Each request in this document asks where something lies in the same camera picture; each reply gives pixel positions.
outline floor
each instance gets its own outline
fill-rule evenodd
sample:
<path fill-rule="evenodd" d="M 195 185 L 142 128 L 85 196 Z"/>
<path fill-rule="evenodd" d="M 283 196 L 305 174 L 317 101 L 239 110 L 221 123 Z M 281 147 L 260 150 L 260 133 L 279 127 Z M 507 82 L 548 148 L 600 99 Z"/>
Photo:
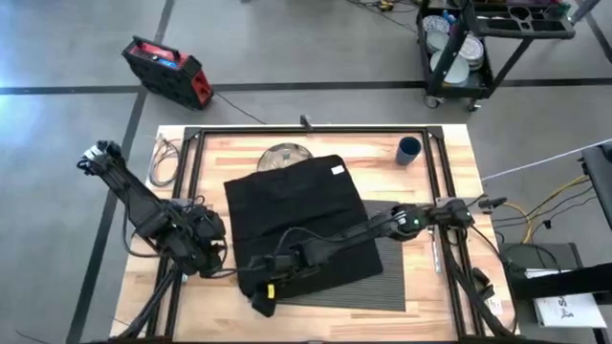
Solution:
<path fill-rule="evenodd" d="M 458 101 L 430 110 L 414 87 L 347 89 L 353 82 L 422 80 L 416 12 L 410 9 L 399 5 L 402 12 L 388 14 L 393 22 L 346 0 L 0 3 L 0 177 L 7 182 L 0 189 L 0 269 L 11 277 L 0 281 L 0 341 L 30 343 L 19 331 L 65 342 L 106 199 L 103 184 L 75 168 L 95 140 L 123 142 L 130 168 L 144 178 L 160 124 L 255 123 L 220 97 L 206 111 L 192 112 L 138 95 L 138 80 L 120 56 L 132 34 L 162 38 L 194 54 L 220 87 L 348 82 L 334 90 L 223 93 L 267 123 L 297 123 L 299 115 L 313 123 L 466 123 L 482 177 L 610 139 L 612 55 L 602 44 L 612 40 L 612 3 L 601 2 L 593 17 L 578 23 L 573 40 L 535 42 L 507 76 L 519 81 L 505 84 L 473 114 Z M 499 71 L 518 42 L 488 44 Z M 561 86 L 577 84 L 590 86 Z M 491 195 L 530 208 L 580 173 L 578 157 L 483 184 Z M 120 215 L 111 225 L 83 341 L 104 338 L 117 321 L 126 259 Z M 515 215 L 509 209 L 495 213 L 506 216 Z M 500 228 L 507 242 L 518 241 L 522 230 Z M 558 216 L 535 239 L 575 242 L 586 265 L 612 261 L 612 235 L 596 202 Z M 612 310 L 601 309 L 612 320 Z M 520 325 L 530 338 L 592 342 L 584 330 Z"/>

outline wooden tabletop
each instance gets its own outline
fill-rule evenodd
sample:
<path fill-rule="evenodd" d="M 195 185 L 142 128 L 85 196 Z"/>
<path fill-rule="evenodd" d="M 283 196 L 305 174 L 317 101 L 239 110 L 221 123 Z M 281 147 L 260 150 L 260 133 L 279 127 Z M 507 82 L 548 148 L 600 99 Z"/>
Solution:
<path fill-rule="evenodd" d="M 176 140 L 180 147 L 184 126 L 161 126 L 159 134 Z M 458 197 L 476 197 L 482 193 L 478 169 L 466 125 L 443 125 L 448 159 Z M 364 200 L 431 203 L 425 155 L 408 167 L 393 161 L 400 138 L 411 134 L 297 134 L 297 135 L 207 135 L 198 182 L 198 195 L 206 197 L 223 218 L 231 247 L 230 217 L 223 182 L 241 178 L 255 171 L 264 150 L 281 143 L 294 142 L 307 147 L 314 156 L 340 155 Z M 433 145 L 441 190 L 445 190 L 442 168 Z M 192 158 L 187 163 L 187 170 Z M 158 175 L 171 175 L 176 161 L 163 162 Z M 147 185 L 160 197 L 170 198 L 172 184 L 157 188 Z M 184 182 L 186 195 L 188 173 Z M 495 236 L 489 216 L 474 215 L 476 226 L 493 242 Z M 134 250 L 147 252 L 148 246 L 134 239 Z M 495 298 L 501 303 L 499 315 L 511 326 L 514 307 L 505 282 L 504 270 L 495 254 L 477 235 L 468 238 L 470 258 L 491 278 Z M 266 318 L 251 308 L 237 287 L 235 276 L 205 280 L 192 276 L 183 285 L 176 341 L 441 341 L 454 340 L 456 334 L 443 273 L 434 270 L 431 236 L 423 231 L 416 239 L 403 243 L 405 312 L 372 311 L 278 305 L 276 314 Z M 140 311 L 155 282 L 157 259 L 129 257 L 117 305 L 112 334 L 120 333 Z M 234 267 L 229 251 L 227 267 Z M 462 293 L 464 315 L 470 323 L 467 299 Z"/>

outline folded cloth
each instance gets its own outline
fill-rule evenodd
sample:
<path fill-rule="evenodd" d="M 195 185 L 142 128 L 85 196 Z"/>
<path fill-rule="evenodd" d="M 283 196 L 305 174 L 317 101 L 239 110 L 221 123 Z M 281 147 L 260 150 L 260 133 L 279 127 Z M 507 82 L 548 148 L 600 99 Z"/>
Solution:
<path fill-rule="evenodd" d="M 225 183 L 236 265 L 246 267 L 252 256 L 272 254 L 280 237 L 292 226 L 331 236 L 367 221 L 353 180 L 339 156 L 301 161 L 291 166 L 253 173 Z M 280 253 L 309 239 L 294 231 Z M 334 255 L 319 273 L 279 286 L 276 298 L 294 297 L 355 282 L 383 272 L 374 241 Z M 263 270 L 238 272 L 238 285 L 247 296 L 268 279 Z"/>

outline blue cup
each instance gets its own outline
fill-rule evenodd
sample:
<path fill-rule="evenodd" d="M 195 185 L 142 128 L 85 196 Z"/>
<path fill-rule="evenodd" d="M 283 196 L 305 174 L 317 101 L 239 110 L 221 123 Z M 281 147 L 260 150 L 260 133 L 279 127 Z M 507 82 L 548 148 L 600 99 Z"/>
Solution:
<path fill-rule="evenodd" d="M 398 151 L 395 154 L 395 163 L 407 166 L 421 153 L 421 142 L 412 137 L 400 140 Z"/>

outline black rubber mat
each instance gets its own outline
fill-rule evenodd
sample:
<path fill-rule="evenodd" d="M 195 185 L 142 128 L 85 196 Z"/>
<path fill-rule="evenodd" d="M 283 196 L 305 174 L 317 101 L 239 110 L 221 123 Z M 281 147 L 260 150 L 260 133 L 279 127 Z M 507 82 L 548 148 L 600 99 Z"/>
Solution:
<path fill-rule="evenodd" d="M 363 201 L 369 217 L 395 202 Z M 405 312 L 402 243 L 376 239 L 384 271 L 348 285 L 279 300 L 281 304 Z"/>

